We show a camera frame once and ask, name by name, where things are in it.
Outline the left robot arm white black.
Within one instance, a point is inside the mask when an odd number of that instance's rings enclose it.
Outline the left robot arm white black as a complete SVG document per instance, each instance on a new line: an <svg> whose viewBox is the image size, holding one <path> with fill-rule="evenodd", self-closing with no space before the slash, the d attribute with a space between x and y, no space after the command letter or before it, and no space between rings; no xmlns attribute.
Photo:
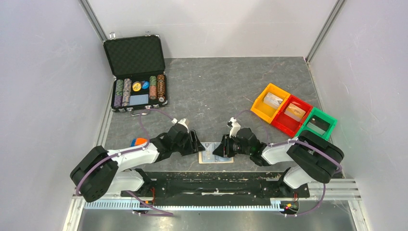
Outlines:
<svg viewBox="0 0 408 231"><path fill-rule="evenodd" d="M204 150L195 130L188 130L185 124L176 123L168 132L138 146L120 150L95 146L71 171L70 179L76 186L76 194L87 202L122 191L146 196L151 191L150 179L135 167L160 162L173 153L186 156Z"/></svg>

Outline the beige leather card holder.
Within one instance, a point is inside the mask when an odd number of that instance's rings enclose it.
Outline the beige leather card holder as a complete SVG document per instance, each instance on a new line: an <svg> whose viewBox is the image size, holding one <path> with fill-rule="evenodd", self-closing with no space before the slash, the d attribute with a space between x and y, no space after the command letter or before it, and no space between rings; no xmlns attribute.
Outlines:
<svg viewBox="0 0 408 231"><path fill-rule="evenodd" d="M201 142L204 151L198 153L199 164L229 164L234 162L234 158L220 157L213 155L213 151L220 145L220 142Z"/></svg>

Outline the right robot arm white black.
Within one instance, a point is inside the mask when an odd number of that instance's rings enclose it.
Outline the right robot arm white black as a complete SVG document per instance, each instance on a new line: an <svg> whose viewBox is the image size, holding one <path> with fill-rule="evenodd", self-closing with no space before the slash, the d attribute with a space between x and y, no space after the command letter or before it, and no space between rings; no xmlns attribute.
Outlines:
<svg viewBox="0 0 408 231"><path fill-rule="evenodd" d="M291 196L300 186L318 181L327 184L335 173L341 172L343 151L315 133L305 130L294 139L267 144L261 142L250 128L242 128L234 136L224 135L213 155L232 158L243 154L258 166L295 162L278 183L283 196Z"/></svg>

